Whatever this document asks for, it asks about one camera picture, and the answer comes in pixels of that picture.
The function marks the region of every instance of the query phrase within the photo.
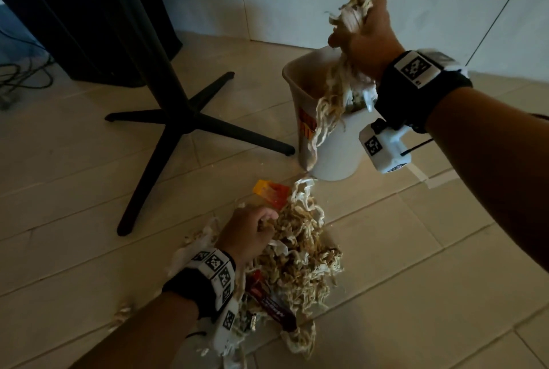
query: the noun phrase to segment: black pedestal base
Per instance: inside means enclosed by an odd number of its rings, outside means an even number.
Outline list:
[[[166,125],[160,140],[151,156],[143,176],[141,177],[134,194],[128,203],[126,211],[120,220],[117,228],[119,236],[126,236],[134,228],[135,221],[141,207],[145,203],[147,196],[152,190],[164,166],[170,159],[177,143],[186,133],[191,133],[196,129],[216,133],[218,135],[228,136],[240,141],[271,149],[290,156],[295,153],[295,148],[275,139],[260,135],[259,133],[248,131],[241,127],[232,125],[211,116],[203,115],[200,111],[206,106],[210,99],[223,87],[223,85],[234,77],[232,71],[225,73],[212,84],[204,88],[197,95],[189,100],[190,106],[194,110],[194,116],[190,119],[184,119],[182,123],[173,125],[168,121],[168,117],[162,109],[140,110],[132,112],[111,113],[105,117],[105,120],[113,122],[115,120],[127,120],[131,122],[161,123]]]

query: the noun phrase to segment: black speaker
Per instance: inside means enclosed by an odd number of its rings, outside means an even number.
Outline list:
[[[73,80],[139,87],[145,82],[97,0],[3,0]],[[181,49],[162,0],[141,0],[171,60]]]

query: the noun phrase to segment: orange wrapper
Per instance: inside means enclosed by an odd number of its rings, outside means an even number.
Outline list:
[[[272,181],[260,179],[254,186],[254,193],[267,200],[274,208],[281,210],[286,205],[292,189]]]

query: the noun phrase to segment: tile floor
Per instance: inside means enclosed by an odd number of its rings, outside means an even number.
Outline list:
[[[173,65],[189,95],[236,72],[209,115],[296,142],[281,70],[308,50],[182,36]],[[146,87],[53,71],[52,88],[0,113],[0,369],[67,367],[106,336],[121,301],[147,303],[186,235],[257,201],[258,178],[291,183],[303,174],[295,157],[196,131],[179,143],[134,232],[119,238],[116,225],[161,127],[103,117],[155,101]],[[549,114],[546,85],[483,74],[473,81]],[[408,144],[423,139],[406,136]],[[450,168],[434,143],[413,161],[426,177]],[[316,351],[309,361],[289,354],[268,324],[246,341],[250,368],[549,367],[549,275],[460,180],[430,189],[408,169],[381,175],[365,157],[353,177],[317,183],[315,196],[346,269],[329,310],[315,312]],[[174,368],[219,364],[192,349],[189,339]]]

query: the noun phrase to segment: white trash bin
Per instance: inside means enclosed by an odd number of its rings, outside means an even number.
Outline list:
[[[318,81],[323,69],[335,63],[341,54],[340,49],[324,47],[290,61],[282,70],[282,76],[290,85],[294,99],[295,115],[299,128],[299,163],[307,168],[307,160],[312,156],[307,144],[316,129],[316,105],[305,89],[311,89],[314,80]],[[359,141],[360,131],[380,115],[374,110],[362,109],[344,114],[333,132],[318,148],[318,160],[311,175],[326,181],[337,181],[351,176],[359,167],[364,149]]]

